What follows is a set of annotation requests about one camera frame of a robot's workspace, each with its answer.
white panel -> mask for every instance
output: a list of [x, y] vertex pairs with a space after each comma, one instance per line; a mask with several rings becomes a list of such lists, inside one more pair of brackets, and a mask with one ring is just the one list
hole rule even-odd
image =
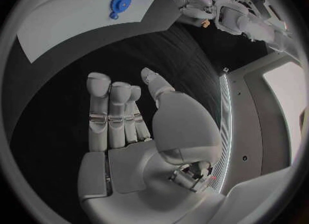
[[303, 69], [289, 62], [263, 75], [275, 94], [288, 127], [291, 162], [301, 142], [299, 117], [306, 107], [306, 86]]
[[40, 0], [18, 31], [18, 39], [32, 63], [55, 45], [83, 32], [140, 22], [153, 1], [132, 0], [118, 20], [113, 20], [109, 18], [111, 0]]

white light strip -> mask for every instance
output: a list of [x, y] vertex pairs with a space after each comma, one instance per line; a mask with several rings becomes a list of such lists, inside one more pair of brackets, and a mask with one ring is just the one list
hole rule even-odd
[[230, 117], [229, 128], [230, 128], [230, 137], [229, 137], [228, 162], [227, 162], [227, 166], [225, 168], [223, 179], [221, 181], [221, 185], [220, 185], [220, 188], [219, 188], [219, 193], [221, 193], [222, 187], [224, 185], [224, 182], [225, 182], [225, 179], [226, 179], [226, 176], [227, 176], [228, 168], [229, 168], [229, 165], [230, 165], [231, 148], [232, 148], [232, 105], [231, 105], [230, 89], [229, 89], [228, 79], [227, 79], [227, 75], [226, 74], [224, 74], [224, 79], [225, 79], [225, 82], [226, 82], [226, 86], [227, 86], [227, 90], [228, 90], [228, 96], [229, 96], [229, 117]]

